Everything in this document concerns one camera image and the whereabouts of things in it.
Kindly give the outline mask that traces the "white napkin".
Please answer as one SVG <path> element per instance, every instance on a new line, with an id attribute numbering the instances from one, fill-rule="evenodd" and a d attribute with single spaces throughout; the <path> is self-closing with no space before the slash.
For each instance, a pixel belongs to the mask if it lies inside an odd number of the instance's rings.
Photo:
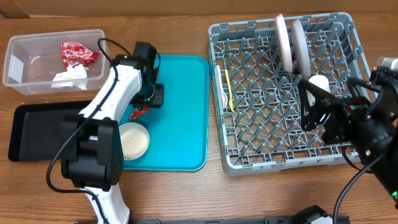
<path id="1" fill-rule="evenodd" d="M 88 69 L 82 64 L 76 67 L 68 66 L 66 72 L 58 73 L 52 80 L 52 88 L 78 87 L 87 90 Z"/>

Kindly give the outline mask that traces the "teal serving tray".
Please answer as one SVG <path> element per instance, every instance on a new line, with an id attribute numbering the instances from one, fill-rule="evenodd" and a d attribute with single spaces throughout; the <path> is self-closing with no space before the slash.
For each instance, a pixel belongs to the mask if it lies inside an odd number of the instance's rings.
<path id="1" fill-rule="evenodd" d="M 207 159 L 208 62 L 201 56 L 161 55 L 156 65 L 164 104 L 135 120 L 148 130 L 150 143 L 143 156 L 124 161 L 124 169 L 198 171 Z"/>

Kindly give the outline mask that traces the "clear plastic bin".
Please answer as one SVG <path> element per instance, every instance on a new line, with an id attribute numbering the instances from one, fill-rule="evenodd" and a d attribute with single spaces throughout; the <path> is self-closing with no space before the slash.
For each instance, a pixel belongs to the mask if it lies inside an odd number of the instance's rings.
<path id="1" fill-rule="evenodd" d="M 100 29 L 73 30 L 30 35 L 17 35 L 9 40 L 2 82 L 24 95 L 39 95 L 67 91 L 84 91 L 78 87 L 52 88 L 58 73 L 66 72 L 60 44 L 79 42 L 99 52 L 97 41 L 104 37 Z M 88 69 L 87 90 L 100 89 L 109 75 L 109 62 L 103 54 Z"/>

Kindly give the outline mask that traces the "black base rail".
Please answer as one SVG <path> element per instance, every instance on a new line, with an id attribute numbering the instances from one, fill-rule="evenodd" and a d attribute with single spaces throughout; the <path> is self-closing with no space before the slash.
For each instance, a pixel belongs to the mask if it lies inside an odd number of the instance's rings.
<path id="1" fill-rule="evenodd" d="M 133 224 L 288 224 L 290 216 L 269 216 L 255 219 L 216 219 L 216 220 L 172 220 L 162 221 L 159 219 L 133 220 Z"/>

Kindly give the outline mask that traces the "pink round plate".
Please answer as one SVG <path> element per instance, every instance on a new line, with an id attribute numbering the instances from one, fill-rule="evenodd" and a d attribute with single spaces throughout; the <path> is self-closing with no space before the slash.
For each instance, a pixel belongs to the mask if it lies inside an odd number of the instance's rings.
<path id="1" fill-rule="evenodd" d="M 292 72 L 292 54 L 287 27 L 282 14 L 275 17 L 275 35 L 279 48 L 279 58 L 286 72 Z"/>

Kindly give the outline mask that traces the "grey dishwasher rack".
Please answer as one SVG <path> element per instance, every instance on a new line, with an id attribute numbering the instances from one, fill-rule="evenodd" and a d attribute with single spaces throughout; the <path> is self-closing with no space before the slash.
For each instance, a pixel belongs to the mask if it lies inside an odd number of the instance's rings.
<path id="1" fill-rule="evenodd" d="M 348 77 L 369 78 L 371 72 L 352 17 L 345 12 L 300 16 L 312 75 L 327 77 L 331 92 L 349 96 Z M 223 170 L 238 176 L 305 166 L 358 162 L 341 144 L 326 145 L 323 126 L 305 132 L 300 127 L 300 75 L 286 72 L 279 59 L 273 19 L 225 22 L 208 29 L 208 55 L 215 97 Z M 234 114 L 224 109 L 216 81 L 220 66 L 229 71 Z"/>

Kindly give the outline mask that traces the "black plastic tray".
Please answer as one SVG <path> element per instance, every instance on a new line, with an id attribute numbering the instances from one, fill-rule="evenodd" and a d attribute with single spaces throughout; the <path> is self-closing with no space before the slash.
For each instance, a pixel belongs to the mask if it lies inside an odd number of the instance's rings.
<path id="1" fill-rule="evenodd" d="M 12 162 L 51 160 L 67 140 L 61 122 L 66 115 L 78 114 L 89 100 L 21 105 L 12 123 L 8 158 Z"/>

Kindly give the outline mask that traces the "yellow plastic spoon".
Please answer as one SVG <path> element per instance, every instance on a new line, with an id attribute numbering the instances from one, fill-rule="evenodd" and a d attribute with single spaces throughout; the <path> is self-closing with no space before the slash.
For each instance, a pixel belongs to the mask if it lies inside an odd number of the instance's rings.
<path id="1" fill-rule="evenodd" d="M 233 92 L 232 92 L 231 82 L 229 79 L 229 71 L 227 69 L 225 69 L 224 72 L 225 72 L 225 77 L 226 77 L 226 83 L 228 86 L 228 93 L 229 93 L 228 105 L 229 105 L 229 108 L 230 108 L 232 114 L 234 114 Z"/>

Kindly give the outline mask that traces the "grey bowl of rice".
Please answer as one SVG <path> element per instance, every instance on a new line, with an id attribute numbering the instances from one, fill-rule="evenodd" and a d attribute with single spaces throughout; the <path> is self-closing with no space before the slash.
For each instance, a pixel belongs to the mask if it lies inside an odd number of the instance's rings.
<path id="1" fill-rule="evenodd" d="M 149 147 L 149 133 L 143 125 L 125 123 L 119 127 L 121 144 L 125 160 L 134 160 L 143 156 Z"/>

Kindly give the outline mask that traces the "silver foil wrapper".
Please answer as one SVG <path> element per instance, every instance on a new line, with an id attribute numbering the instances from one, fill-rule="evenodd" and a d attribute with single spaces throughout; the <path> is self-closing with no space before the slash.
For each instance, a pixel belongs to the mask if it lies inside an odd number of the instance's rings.
<path id="1" fill-rule="evenodd" d="M 87 67 L 94 63 L 100 56 L 99 52 L 92 51 L 75 41 L 60 44 L 63 64 L 66 69 L 82 65 Z"/>

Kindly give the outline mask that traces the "white plastic fork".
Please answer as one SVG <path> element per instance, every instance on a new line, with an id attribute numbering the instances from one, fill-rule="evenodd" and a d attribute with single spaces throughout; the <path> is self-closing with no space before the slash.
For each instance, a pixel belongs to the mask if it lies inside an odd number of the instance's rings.
<path id="1" fill-rule="evenodd" d="M 219 86 L 220 86 L 219 93 L 221 95 L 221 102 L 222 102 L 223 108 L 225 109 L 227 107 L 228 97 L 223 89 L 223 84 L 222 84 L 222 79 L 221 79 L 221 70 L 220 70 L 219 65 L 216 66 L 216 81 L 217 81 L 217 84 L 219 84 Z"/>

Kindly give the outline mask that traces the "grey round plate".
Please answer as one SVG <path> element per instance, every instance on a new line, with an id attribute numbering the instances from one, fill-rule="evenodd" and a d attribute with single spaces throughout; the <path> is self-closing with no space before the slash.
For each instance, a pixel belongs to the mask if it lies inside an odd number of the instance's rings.
<path id="1" fill-rule="evenodd" d="M 291 38 L 300 74 L 304 77 L 310 77 L 311 66 L 308 46 L 303 26 L 299 19 L 294 20 L 292 23 Z"/>

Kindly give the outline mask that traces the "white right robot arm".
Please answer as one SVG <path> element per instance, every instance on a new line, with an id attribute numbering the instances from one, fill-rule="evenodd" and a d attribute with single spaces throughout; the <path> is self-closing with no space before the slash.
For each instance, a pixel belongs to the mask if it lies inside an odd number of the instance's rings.
<path id="1" fill-rule="evenodd" d="M 346 85 L 351 95 L 338 98 L 308 80 L 301 80 L 301 127 L 311 131 L 322 124 L 323 142 L 350 143 L 363 168 L 339 194 L 331 217 L 312 206 L 293 216 L 292 223 L 338 223 L 345 195 L 365 173 L 373 174 L 397 200 L 397 58 L 379 57 L 369 81 L 348 77 Z"/>

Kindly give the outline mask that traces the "red ketchup packet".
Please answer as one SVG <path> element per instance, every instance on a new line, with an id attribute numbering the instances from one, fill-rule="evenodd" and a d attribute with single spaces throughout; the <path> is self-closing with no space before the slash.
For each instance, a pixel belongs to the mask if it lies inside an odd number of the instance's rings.
<path id="1" fill-rule="evenodd" d="M 140 116 L 144 115 L 145 113 L 147 113 L 149 110 L 150 110 L 150 108 L 143 108 L 143 109 L 141 109 L 141 110 L 135 109 L 135 110 L 131 113 L 131 115 L 130 115 L 130 117 L 129 117 L 129 120 L 130 120 L 130 121 L 133 121 L 133 120 L 139 118 Z"/>

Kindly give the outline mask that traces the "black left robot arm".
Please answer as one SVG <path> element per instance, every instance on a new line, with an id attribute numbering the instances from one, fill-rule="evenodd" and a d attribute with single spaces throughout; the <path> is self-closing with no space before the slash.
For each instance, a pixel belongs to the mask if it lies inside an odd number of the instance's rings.
<path id="1" fill-rule="evenodd" d="M 119 188 L 124 157 L 119 122 L 129 105 L 139 111 L 161 108 L 164 86 L 157 83 L 160 54 L 147 42 L 136 42 L 132 52 L 110 61 L 109 77 L 78 115 L 66 115 L 61 133 L 67 137 L 55 158 L 73 189 L 59 189 L 51 182 L 54 162 L 46 173 L 47 185 L 63 194 L 85 194 L 98 223 L 132 223 L 131 210 Z"/>

